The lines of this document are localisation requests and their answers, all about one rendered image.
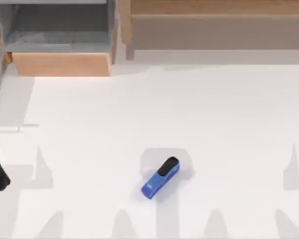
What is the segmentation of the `blue and black stapler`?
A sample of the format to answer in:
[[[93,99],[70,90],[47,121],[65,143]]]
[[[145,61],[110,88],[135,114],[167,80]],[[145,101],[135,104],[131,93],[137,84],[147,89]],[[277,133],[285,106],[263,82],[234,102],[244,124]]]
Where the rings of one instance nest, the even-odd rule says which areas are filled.
[[[153,176],[142,186],[142,194],[152,199],[155,194],[176,174],[180,168],[179,160],[172,156],[168,158]]]

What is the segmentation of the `open drawer with grey inside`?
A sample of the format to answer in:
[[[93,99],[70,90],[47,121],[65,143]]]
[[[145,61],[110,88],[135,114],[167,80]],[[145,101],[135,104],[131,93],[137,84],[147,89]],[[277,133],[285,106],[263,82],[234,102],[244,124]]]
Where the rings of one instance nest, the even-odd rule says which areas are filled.
[[[8,52],[109,52],[115,0],[0,0]]]

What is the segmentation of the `wooden cupboard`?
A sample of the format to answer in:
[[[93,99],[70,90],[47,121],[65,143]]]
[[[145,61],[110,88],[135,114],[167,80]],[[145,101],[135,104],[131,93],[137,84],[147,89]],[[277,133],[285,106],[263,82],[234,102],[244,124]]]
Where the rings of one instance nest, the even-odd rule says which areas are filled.
[[[112,61],[117,32],[128,60],[135,49],[299,52],[299,0],[115,1]]]

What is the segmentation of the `pale wooden drawer front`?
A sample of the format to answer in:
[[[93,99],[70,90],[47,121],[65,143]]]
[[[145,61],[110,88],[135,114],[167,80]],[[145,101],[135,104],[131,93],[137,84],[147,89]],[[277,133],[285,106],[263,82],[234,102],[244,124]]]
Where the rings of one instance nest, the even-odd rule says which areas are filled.
[[[97,52],[14,52],[21,76],[110,76],[112,56]]]

